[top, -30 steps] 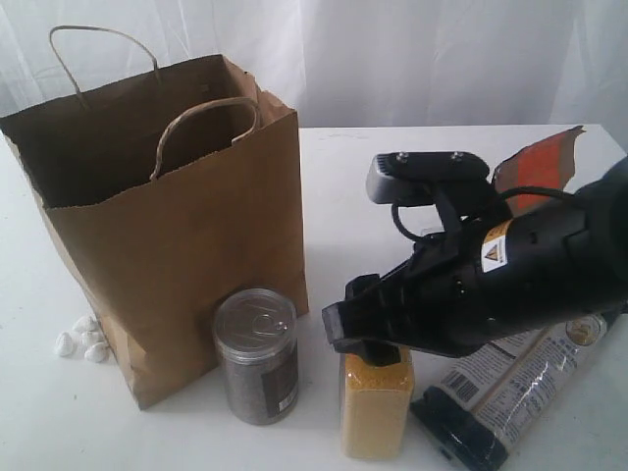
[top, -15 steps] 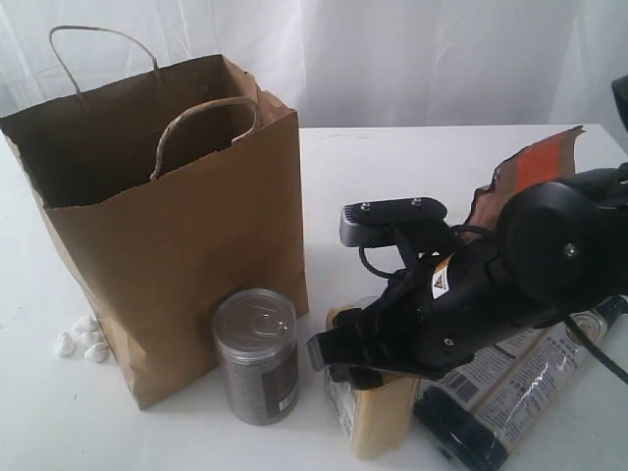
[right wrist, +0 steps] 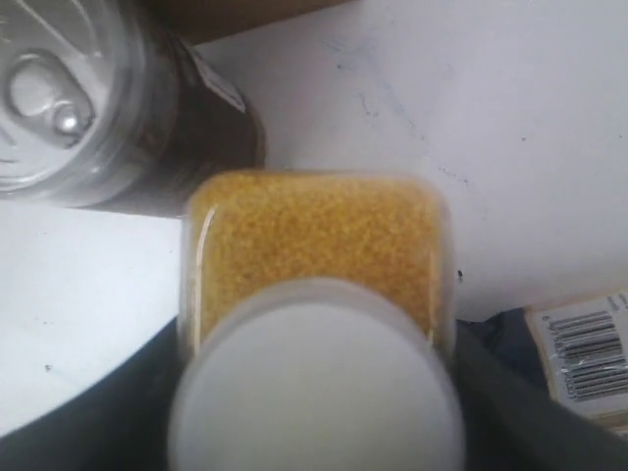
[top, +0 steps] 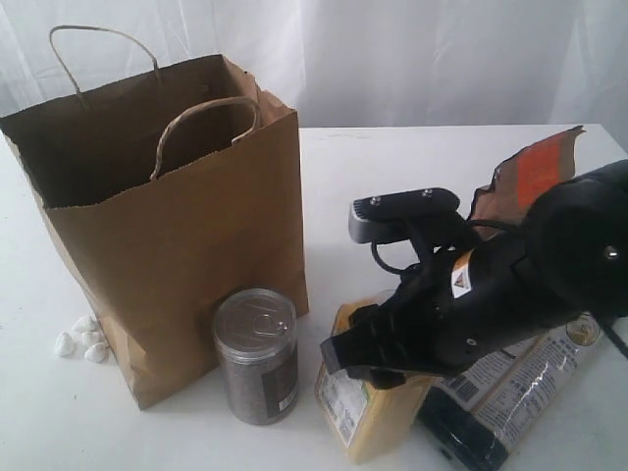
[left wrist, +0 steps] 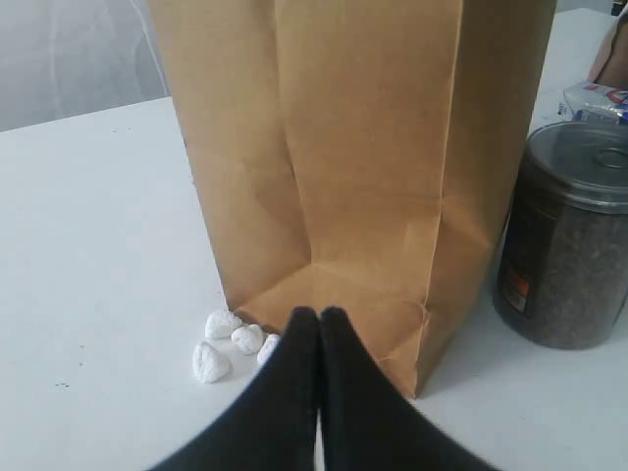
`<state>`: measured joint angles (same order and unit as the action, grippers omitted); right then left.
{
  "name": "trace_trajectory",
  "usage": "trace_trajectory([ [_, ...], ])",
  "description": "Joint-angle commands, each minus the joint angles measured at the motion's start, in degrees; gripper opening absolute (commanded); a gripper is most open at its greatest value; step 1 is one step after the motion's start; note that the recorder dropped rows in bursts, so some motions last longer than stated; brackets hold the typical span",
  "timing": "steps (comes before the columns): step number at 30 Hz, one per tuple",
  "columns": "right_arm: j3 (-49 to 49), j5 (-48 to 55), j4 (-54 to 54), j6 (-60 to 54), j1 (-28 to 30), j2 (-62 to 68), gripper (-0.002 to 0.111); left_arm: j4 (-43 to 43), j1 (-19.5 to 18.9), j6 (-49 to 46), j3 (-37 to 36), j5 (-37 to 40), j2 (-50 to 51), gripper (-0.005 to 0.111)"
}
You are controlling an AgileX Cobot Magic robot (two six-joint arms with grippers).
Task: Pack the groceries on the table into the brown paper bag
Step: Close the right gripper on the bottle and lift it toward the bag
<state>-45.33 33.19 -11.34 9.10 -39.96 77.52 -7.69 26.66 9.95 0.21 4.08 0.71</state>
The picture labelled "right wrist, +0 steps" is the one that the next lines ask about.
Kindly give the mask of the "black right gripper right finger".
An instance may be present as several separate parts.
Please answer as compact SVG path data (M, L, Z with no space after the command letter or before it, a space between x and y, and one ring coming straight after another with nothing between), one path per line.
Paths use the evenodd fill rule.
M552 401L457 331L467 470L625 470L627 442Z

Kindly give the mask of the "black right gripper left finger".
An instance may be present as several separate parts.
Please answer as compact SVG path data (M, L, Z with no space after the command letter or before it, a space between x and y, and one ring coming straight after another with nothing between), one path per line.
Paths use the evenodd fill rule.
M166 470L167 429L183 373L171 321L75 398L1 437L3 470Z

